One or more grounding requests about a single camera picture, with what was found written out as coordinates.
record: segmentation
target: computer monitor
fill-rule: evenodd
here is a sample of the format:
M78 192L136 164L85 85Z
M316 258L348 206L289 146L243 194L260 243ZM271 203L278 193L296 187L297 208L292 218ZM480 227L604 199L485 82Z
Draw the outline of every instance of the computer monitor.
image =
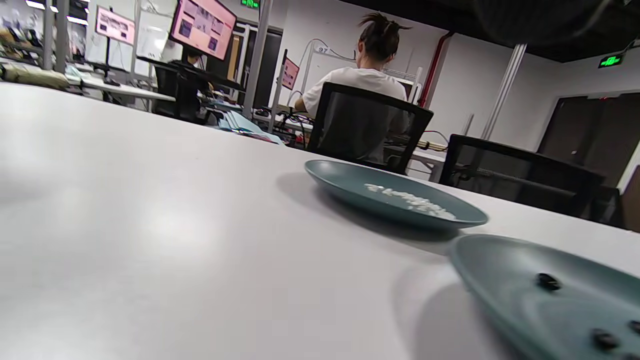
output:
M95 32L113 40L133 46L136 38L136 23L126 17L98 6Z
M289 90L293 90L296 84L300 67L293 63L289 58L284 60L284 75L282 76L282 86Z
M178 0L170 38L224 60L236 20L217 0Z

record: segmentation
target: green ceramic plate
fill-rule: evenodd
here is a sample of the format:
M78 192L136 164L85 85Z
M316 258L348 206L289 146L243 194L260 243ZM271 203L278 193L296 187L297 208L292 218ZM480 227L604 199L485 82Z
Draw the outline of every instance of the green ceramic plate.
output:
M534 360L626 359L640 355L640 280L587 259L526 241L468 235L453 241L451 261L498 330ZM538 274L561 283L548 291ZM597 348L593 329L620 346Z
M436 188L368 167L337 161L312 160L305 164L307 172L325 190L336 197L390 220L435 229L462 229L486 224L488 217L476 207ZM398 196L372 192L365 184L391 188L429 199L453 214L448 220L431 216L411 208L411 204Z

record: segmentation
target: black ceiling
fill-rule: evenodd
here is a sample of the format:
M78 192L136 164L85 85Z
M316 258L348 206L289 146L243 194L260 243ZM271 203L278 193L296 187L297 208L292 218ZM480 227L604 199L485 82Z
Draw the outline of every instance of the black ceiling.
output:
M504 45L483 29L473 0L341 1ZM626 6L623 0L612 0L598 22L583 35L558 44L529 46L527 52L564 63L621 51L638 35L640 0L633 0Z

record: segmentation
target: ceiling light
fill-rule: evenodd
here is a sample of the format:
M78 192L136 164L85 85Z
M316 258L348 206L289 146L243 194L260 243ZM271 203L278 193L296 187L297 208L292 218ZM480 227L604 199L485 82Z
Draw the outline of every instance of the ceiling light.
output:
M67 16L67 20L69 20L70 22L75 22L76 24L89 26L89 23L86 20L78 19L77 17Z
M41 10L45 9L43 4L36 3L35 1L29 1L29 0L26 0L26 1L27 1L27 5L32 8L41 9Z

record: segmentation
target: green exit sign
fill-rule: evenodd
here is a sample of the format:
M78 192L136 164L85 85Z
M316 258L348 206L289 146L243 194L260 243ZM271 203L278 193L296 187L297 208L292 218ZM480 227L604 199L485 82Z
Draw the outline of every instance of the green exit sign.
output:
M240 4L252 9L260 8L260 0L240 0Z
M602 60L600 60L600 64L598 65L598 69L602 69L603 67L612 67L612 66L618 66L620 64L622 64L622 60L625 59L625 54L618 54L618 55L612 55L612 56L607 56L606 58L603 58Z

